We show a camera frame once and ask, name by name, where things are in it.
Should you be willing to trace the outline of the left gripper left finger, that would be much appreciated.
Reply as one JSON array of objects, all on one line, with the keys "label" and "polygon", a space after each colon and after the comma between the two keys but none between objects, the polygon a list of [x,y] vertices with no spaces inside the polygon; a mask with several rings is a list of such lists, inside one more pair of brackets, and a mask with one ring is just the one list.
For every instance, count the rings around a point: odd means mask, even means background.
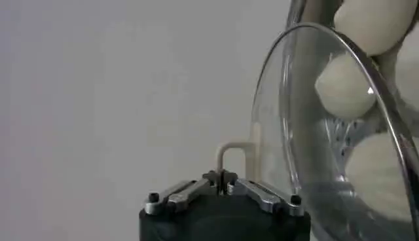
[{"label": "left gripper left finger", "polygon": [[184,180],[162,192],[151,192],[144,201],[143,210],[148,215],[159,215],[167,208],[175,213],[183,212],[199,196],[217,195],[220,178],[219,172],[210,170],[199,180]]}]

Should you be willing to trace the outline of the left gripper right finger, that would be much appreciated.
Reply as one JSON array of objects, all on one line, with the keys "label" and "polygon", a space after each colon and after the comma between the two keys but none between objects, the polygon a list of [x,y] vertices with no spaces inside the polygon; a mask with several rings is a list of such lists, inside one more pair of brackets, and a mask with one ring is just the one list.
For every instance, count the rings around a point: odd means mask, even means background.
[{"label": "left gripper right finger", "polygon": [[235,173],[225,171],[224,181],[228,195],[247,196],[266,213],[285,212],[292,217],[302,217],[304,207],[299,195],[291,195],[264,181],[239,178]]}]

